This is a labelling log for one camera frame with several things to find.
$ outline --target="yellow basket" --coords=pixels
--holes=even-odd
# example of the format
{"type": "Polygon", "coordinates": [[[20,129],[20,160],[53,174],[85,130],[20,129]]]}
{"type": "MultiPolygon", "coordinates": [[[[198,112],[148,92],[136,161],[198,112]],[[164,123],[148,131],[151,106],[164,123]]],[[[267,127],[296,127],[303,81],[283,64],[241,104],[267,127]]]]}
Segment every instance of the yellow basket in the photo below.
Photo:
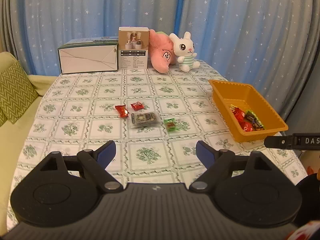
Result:
{"type": "Polygon", "coordinates": [[[248,142],[263,140],[288,129],[287,124],[281,119],[273,107],[249,84],[209,80],[212,85],[212,97],[226,121],[235,141],[248,142]],[[246,132],[243,131],[230,110],[230,105],[235,105],[241,110],[252,110],[262,122],[265,130],[246,132]]]}

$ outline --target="plush toy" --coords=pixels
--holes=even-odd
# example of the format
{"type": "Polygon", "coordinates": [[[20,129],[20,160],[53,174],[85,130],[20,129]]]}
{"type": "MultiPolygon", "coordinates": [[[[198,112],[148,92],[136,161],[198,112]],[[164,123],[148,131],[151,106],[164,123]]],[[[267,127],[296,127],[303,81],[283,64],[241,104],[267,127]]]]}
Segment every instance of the plush toy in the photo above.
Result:
{"type": "Polygon", "coordinates": [[[185,32],[183,39],[179,39],[174,33],[171,33],[169,37],[173,41],[173,51],[178,56],[177,61],[182,71],[188,72],[192,68],[200,67],[200,62],[194,60],[197,54],[194,53],[195,47],[190,32],[185,32]]]}
{"type": "Polygon", "coordinates": [[[173,52],[173,42],[164,32],[150,30],[149,55],[152,66],[160,73],[169,71],[169,64],[176,63],[176,56],[173,52]]]}

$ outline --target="tablecloth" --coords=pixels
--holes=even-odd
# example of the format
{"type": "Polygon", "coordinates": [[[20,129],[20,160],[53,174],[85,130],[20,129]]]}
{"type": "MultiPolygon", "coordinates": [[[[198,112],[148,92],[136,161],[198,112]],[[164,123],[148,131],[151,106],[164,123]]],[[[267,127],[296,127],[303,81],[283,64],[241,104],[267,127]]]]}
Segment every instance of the tablecloth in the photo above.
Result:
{"type": "MultiPolygon", "coordinates": [[[[50,152],[75,155],[82,149],[95,150],[108,140],[116,143],[116,157],[107,171],[124,186],[127,182],[185,182],[188,187],[206,170],[196,157],[198,140],[237,155],[260,150],[294,184],[303,179],[306,171],[293,151],[267,149],[263,141],[233,140],[212,101],[209,79],[225,80],[203,61],[189,73],[176,65],[167,74],[150,67],[60,75],[39,105],[11,191],[50,152]],[[130,104],[136,101],[145,107],[140,112],[155,111],[162,119],[175,118],[178,130],[168,132],[162,122],[131,129],[114,106],[126,104],[129,112],[134,112],[130,104]]],[[[17,223],[10,205],[7,218],[10,229],[17,223]]]]}

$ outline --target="pink plush toy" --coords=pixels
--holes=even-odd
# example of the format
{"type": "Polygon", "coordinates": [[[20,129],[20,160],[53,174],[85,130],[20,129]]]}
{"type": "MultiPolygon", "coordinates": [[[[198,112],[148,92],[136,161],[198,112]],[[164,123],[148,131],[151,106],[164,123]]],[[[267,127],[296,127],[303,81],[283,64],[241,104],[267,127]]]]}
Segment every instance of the pink plush toy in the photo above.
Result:
{"type": "Polygon", "coordinates": [[[169,64],[176,63],[176,56],[173,52],[173,42],[164,32],[150,30],[149,54],[152,66],[160,73],[169,71],[169,64]]]}

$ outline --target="green chevron pillow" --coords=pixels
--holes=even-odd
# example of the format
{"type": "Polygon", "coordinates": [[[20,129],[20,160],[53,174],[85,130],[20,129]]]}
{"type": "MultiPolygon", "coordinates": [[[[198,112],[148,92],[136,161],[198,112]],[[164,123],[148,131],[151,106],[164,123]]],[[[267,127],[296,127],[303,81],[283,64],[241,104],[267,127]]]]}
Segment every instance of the green chevron pillow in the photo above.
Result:
{"type": "Polygon", "coordinates": [[[0,126],[3,125],[7,121],[7,117],[4,112],[0,109],[0,126]]]}
{"type": "Polygon", "coordinates": [[[19,62],[0,73],[0,108],[15,123],[38,97],[19,62]]]}

